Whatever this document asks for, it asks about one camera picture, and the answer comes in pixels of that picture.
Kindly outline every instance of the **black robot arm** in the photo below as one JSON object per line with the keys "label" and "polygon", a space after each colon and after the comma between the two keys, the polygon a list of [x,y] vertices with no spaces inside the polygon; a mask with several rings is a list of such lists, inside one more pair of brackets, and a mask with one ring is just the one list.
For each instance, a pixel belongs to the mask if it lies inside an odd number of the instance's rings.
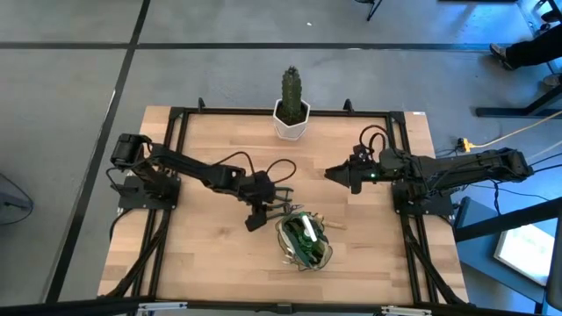
{"label": "black robot arm", "polygon": [[411,192],[414,198],[485,180],[521,182],[532,174],[522,153],[509,148],[439,159],[388,148],[375,162],[366,147],[357,145],[344,164],[326,169],[325,176],[351,188],[353,194],[361,192],[363,182],[417,184],[420,189]]}
{"label": "black robot arm", "polygon": [[[148,146],[149,155],[145,158],[145,144]],[[249,231],[256,230],[267,221],[267,203],[273,203],[276,198],[275,184],[270,180],[265,171],[258,171],[251,175],[246,174],[243,168],[215,163],[206,164],[186,155],[167,149],[164,145],[152,143],[144,135],[121,134],[111,162],[116,169],[130,169],[140,179],[135,184],[115,185],[121,194],[119,207],[127,208],[122,203],[134,204],[134,198],[141,196],[145,208],[150,204],[177,204],[179,192],[179,179],[170,176],[164,170],[173,170],[178,173],[193,177],[210,190],[228,194],[238,198],[252,207],[252,214],[246,220]]]}
{"label": "black robot arm", "polygon": [[451,215],[449,195],[460,186],[485,180],[521,182],[532,175],[523,154],[509,148],[440,159],[387,148],[375,162],[372,149],[361,144],[342,165],[325,172],[352,194],[360,193],[365,182],[392,182],[395,210],[413,215]]}

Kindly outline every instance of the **person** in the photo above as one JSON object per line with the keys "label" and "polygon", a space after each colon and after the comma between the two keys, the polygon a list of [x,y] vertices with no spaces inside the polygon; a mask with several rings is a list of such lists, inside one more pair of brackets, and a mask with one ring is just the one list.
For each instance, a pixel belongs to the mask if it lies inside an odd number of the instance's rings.
{"label": "person", "polygon": [[[490,52],[507,70],[555,60],[562,57],[562,25],[552,27],[534,40],[519,42],[510,47],[490,44]],[[552,87],[558,86],[560,82],[560,74],[548,75],[543,79],[544,84]]]}

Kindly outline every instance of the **person's leg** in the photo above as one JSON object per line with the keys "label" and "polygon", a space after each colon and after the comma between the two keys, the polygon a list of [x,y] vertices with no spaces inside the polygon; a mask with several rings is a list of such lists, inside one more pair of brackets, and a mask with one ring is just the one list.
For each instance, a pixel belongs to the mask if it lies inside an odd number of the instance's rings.
{"label": "person's leg", "polygon": [[533,66],[562,57],[562,25],[557,25],[534,40],[508,47],[506,62],[513,68]]}

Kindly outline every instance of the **bracket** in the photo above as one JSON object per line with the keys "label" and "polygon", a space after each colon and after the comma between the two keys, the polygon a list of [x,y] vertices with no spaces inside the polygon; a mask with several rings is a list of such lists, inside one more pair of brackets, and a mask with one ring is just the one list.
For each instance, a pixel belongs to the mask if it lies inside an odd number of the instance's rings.
{"label": "bracket", "polygon": [[390,115],[391,119],[394,119],[399,124],[406,124],[406,117],[404,116],[403,111],[389,111],[388,114]]}
{"label": "bracket", "polygon": [[184,114],[184,108],[181,107],[172,107],[169,109],[169,116],[168,119],[178,119]]}
{"label": "bracket", "polygon": [[139,312],[187,309],[187,302],[155,302],[139,304]]}
{"label": "bracket", "polygon": [[277,313],[281,315],[290,315],[294,313],[292,310],[291,303],[278,303],[277,304]]}
{"label": "bracket", "polygon": [[396,306],[383,306],[380,312],[383,315],[400,315],[400,316],[431,316],[430,310],[422,310],[417,308],[405,308]]}
{"label": "bracket", "polygon": [[349,99],[345,99],[345,102],[343,103],[343,109],[348,112],[348,115],[351,115],[355,112],[355,110],[353,110],[353,104]]}
{"label": "bracket", "polygon": [[144,190],[144,183],[137,176],[128,176],[119,185],[121,198],[119,207],[123,209],[174,210],[177,205],[179,188],[182,181],[179,177],[169,178],[171,193],[167,199],[151,198]]}
{"label": "bracket", "polygon": [[203,108],[205,108],[205,107],[206,107],[205,101],[203,101],[203,98],[200,97],[200,98],[197,100],[197,111],[198,111],[199,113],[203,113]]}
{"label": "bracket", "polygon": [[450,196],[435,194],[429,200],[409,201],[408,192],[412,184],[398,181],[392,184],[394,208],[397,213],[406,215],[452,215],[453,205]]}

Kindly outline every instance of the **potted cactus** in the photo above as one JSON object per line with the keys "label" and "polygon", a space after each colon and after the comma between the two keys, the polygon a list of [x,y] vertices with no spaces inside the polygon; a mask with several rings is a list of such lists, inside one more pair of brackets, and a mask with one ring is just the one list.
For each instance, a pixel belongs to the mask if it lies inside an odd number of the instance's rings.
{"label": "potted cactus", "polygon": [[273,123],[282,140],[297,140],[305,133],[310,105],[301,100],[299,71],[290,66],[283,74],[282,98],[275,103]]}

